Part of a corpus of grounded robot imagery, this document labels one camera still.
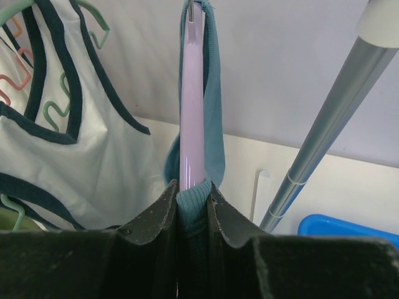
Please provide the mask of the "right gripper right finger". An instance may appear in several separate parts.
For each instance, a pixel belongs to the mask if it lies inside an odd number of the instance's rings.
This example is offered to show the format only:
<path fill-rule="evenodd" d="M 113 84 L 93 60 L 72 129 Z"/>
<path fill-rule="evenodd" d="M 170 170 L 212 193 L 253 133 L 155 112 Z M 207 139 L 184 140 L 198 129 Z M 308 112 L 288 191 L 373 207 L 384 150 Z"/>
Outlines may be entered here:
<path fill-rule="evenodd" d="M 210 298 L 397 298 L 398 251 L 378 238 L 275 236 L 207 203 Z"/>

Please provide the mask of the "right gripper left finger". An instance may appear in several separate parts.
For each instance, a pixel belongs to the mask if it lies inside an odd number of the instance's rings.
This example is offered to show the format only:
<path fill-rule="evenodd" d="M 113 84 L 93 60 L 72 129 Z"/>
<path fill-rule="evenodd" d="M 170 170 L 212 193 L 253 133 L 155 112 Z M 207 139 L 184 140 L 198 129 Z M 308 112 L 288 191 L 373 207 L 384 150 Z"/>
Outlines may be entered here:
<path fill-rule="evenodd" d="M 177 192 L 118 229 L 3 232 L 1 297 L 175 298 Z"/>

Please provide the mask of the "teal tank top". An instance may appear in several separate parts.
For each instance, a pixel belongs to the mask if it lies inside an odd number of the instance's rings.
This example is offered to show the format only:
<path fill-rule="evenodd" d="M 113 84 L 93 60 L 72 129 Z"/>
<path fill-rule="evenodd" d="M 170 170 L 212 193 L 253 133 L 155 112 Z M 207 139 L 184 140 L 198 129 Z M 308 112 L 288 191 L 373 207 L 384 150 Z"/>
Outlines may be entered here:
<path fill-rule="evenodd" d="M 180 67 L 178 79 L 181 118 L 181 80 L 183 44 L 188 9 L 185 1 L 180 21 Z M 176 201 L 182 238 L 195 238 L 207 231 L 206 201 L 212 185 L 220 186 L 225 172 L 221 101 L 221 62 L 213 7 L 209 1 L 194 1 L 203 13 L 203 114 L 205 180 L 187 190 L 180 189 Z M 163 176 L 166 183 L 176 179 L 180 184 L 180 131 L 166 156 Z"/>

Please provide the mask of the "lavender plastic hanger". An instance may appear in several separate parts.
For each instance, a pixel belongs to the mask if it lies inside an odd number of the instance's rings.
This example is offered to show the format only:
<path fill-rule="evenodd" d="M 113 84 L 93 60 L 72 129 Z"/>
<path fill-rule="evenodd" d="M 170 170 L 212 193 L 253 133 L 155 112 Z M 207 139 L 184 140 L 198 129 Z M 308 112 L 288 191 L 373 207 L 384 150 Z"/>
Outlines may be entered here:
<path fill-rule="evenodd" d="M 189 1 L 181 80 L 180 189 L 204 180 L 203 13 L 200 4 Z"/>

